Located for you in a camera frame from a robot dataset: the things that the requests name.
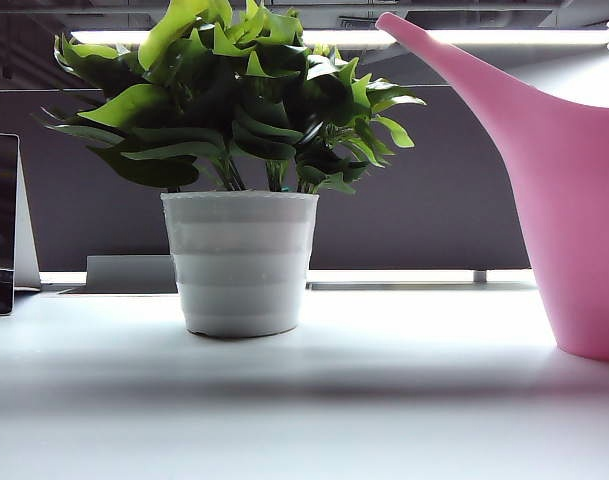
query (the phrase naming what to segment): ceiling light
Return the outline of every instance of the ceiling light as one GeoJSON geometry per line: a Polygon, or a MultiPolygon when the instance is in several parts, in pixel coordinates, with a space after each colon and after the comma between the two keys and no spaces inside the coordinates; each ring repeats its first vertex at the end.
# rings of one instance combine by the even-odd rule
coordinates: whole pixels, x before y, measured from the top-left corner
{"type": "Polygon", "coordinates": [[[86,30],[71,32],[80,43],[93,45],[139,45],[148,37],[147,30],[86,30]]]}
{"type": "MultiPolygon", "coordinates": [[[[432,30],[429,34],[456,45],[607,45],[608,30],[432,30]]],[[[78,31],[72,35],[81,43],[139,44],[147,31],[78,31]]],[[[342,49],[378,49],[395,43],[379,30],[306,30],[306,45],[337,45],[342,49]]]]}
{"type": "Polygon", "coordinates": [[[457,45],[606,45],[608,30],[433,30],[436,40],[457,45]]]}

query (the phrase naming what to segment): white desk surface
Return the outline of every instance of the white desk surface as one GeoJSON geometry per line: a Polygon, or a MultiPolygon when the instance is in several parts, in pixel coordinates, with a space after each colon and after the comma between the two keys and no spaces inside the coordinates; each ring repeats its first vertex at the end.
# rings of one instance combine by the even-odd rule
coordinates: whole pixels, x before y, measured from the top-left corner
{"type": "Polygon", "coordinates": [[[533,288],[306,292],[218,341],[168,296],[41,293],[0,317],[0,480],[609,480],[609,364],[533,288]]]}

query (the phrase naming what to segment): white ceramic pot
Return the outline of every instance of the white ceramic pot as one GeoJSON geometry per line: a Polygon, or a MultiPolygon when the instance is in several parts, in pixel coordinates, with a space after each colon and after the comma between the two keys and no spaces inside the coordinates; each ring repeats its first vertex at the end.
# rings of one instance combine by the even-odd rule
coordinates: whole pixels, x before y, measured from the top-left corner
{"type": "Polygon", "coordinates": [[[317,195],[163,193],[186,327],[215,337],[257,337],[297,325],[317,195]]]}

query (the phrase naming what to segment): dark gray partition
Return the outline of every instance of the dark gray partition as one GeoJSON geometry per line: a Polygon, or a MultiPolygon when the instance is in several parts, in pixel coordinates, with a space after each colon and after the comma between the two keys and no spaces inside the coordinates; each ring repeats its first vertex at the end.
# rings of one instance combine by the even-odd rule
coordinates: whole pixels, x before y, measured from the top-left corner
{"type": "MultiPolygon", "coordinates": [[[[528,267],[490,138],[451,88],[415,92],[428,106],[395,107],[391,116],[416,148],[366,176],[356,195],[322,192],[311,267],[528,267]]],[[[81,141],[40,127],[30,114],[41,105],[79,104],[57,91],[0,92],[0,131],[22,140],[40,269],[83,270],[87,255],[167,253],[160,190],[122,180],[81,141]]],[[[257,161],[242,169],[265,188],[257,161]]]]}

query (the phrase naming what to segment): pink watering can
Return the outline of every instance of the pink watering can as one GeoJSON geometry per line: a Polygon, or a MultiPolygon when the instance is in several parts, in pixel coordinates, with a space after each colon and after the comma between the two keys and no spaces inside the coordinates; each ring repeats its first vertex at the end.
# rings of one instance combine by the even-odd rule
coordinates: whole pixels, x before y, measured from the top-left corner
{"type": "Polygon", "coordinates": [[[391,13],[377,27],[452,85],[502,154],[559,347],[609,360],[609,108],[541,92],[391,13]]]}

